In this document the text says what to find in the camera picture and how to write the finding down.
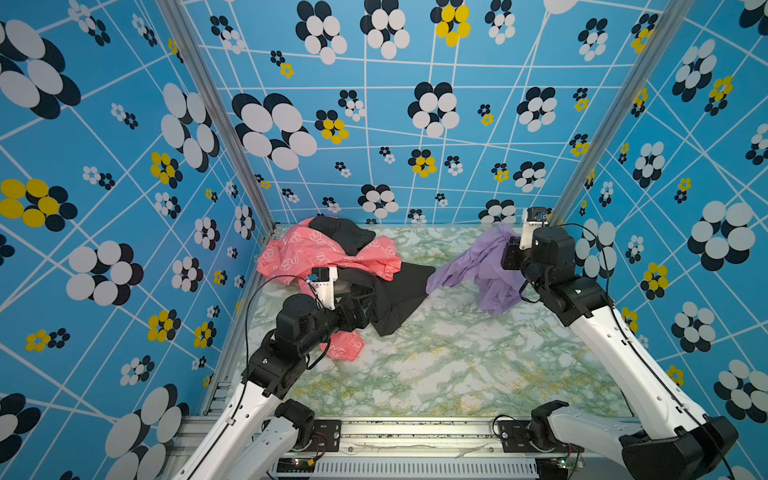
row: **purple garment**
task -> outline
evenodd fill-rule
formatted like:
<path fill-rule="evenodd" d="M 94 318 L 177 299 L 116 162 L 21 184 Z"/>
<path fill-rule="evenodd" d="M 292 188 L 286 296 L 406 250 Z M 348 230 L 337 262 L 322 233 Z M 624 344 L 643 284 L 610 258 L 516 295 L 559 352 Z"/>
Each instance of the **purple garment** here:
<path fill-rule="evenodd" d="M 440 267 L 427 280 L 427 293 L 440 286 L 457 286 L 474 277 L 480 288 L 478 305 L 491 316 L 500 315 L 520 302 L 518 291 L 525 282 L 519 270 L 502 269 L 502 256 L 513 236 L 511 228 L 502 223 L 482 234 L 469 250 L 456 260 Z"/>

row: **dark gray cloth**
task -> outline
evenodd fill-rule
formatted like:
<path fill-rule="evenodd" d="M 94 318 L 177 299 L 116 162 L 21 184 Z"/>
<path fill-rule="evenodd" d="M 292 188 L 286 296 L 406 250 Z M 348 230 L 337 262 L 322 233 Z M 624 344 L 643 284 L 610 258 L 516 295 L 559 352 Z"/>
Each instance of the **dark gray cloth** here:
<path fill-rule="evenodd" d="M 376 303 L 370 322 L 384 336 L 394 333 L 422 304 L 427 297 L 427 279 L 434 272 L 433 266 L 403 262 L 390 282 L 356 268 L 339 268 L 339 280 L 351 283 L 352 293 L 373 289 Z"/>
<path fill-rule="evenodd" d="M 371 243 L 376 233 L 371 230 L 363 230 L 346 218 L 315 217 L 309 228 L 325 234 L 331 240 L 338 243 L 347 255 L 357 255 L 365 245 Z"/>

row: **marble tabletop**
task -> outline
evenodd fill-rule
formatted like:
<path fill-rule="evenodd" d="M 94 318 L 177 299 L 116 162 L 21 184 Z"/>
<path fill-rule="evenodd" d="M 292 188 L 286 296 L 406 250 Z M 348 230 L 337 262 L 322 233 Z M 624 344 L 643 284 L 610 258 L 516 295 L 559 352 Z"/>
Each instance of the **marble tabletop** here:
<path fill-rule="evenodd" d="M 436 267 L 487 228 L 364 227 L 392 238 L 403 260 Z M 273 328 L 283 300 L 298 292 L 296 284 L 264 287 L 248 332 L 251 345 Z M 597 415 L 631 416 L 594 354 L 541 303 L 519 303 L 490 317 L 478 308 L 477 295 L 471 280 L 443 287 L 392 335 L 380 337 L 368 326 L 360 331 L 366 346 L 356 360 L 322 359 L 289 395 L 317 415 L 530 415 L 560 399 Z M 319 354 L 316 349 L 313 358 Z"/>

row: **blue wall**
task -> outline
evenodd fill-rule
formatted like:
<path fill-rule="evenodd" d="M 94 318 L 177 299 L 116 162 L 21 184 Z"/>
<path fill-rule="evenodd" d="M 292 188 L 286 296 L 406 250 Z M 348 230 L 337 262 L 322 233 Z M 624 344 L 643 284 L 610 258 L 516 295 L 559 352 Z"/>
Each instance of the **blue wall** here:
<path fill-rule="evenodd" d="M 737 427 L 736 478 L 765 478 L 768 18 L 744 5 L 696 2 L 568 220 L 613 247 L 610 294 L 648 351 Z"/>
<path fill-rule="evenodd" d="M 510 222 L 553 207 L 666 5 L 446 3 L 184 3 L 277 221 Z M 285 100 L 296 111 L 274 114 Z M 329 114 L 343 124 L 326 128 Z"/>
<path fill-rule="evenodd" d="M 162 466 L 264 236 L 234 229 L 252 203 L 156 5 L 89 7 L 6 2 L 0 16 L 0 418 L 18 417 L 0 478 Z"/>

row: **clothing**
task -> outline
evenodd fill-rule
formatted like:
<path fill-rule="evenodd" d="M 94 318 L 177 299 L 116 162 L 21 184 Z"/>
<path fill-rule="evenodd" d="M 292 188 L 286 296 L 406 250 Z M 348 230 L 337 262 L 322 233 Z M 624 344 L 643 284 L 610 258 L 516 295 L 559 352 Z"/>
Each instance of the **clothing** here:
<path fill-rule="evenodd" d="M 502 269 L 502 257 L 511 228 L 501 224 L 482 234 L 467 251 L 440 267 L 427 282 L 427 293 L 440 286 L 457 286 L 474 277 L 480 289 L 478 305 L 491 316 L 500 315 L 520 302 L 520 287 L 525 282 L 519 270 Z"/>
<path fill-rule="evenodd" d="M 294 225 L 278 240 L 272 240 L 259 257 L 257 271 L 267 278 L 276 275 L 296 275 L 305 278 L 314 266 L 344 266 L 365 270 L 384 280 L 391 280 L 400 271 L 400 257 L 395 242 L 380 237 L 365 245 L 355 256 L 347 255 L 336 241 L 308 227 L 312 218 Z M 293 278 L 275 279 L 286 285 Z M 299 282 L 303 293 L 310 288 Z"/>
<path fill-rule="evenodd" d="M 357 255 L 376 237 L 376 232 L 363 230 L 346 218 L 320 216 L 310 221 L 309 228 L 324 233 L 337 242 L 347 255 Z"/>
<path fill-rule="evenodd" d="M 340 268 L 339 280 L 352 284 L 351 292 L 373 289 L 376 303 L 370 322 L 380 336 L 391 335 L 427 297 L 427 279 L 435 267 L 402 262 L 392 281 L 382 281 L 365 270 Z"/>

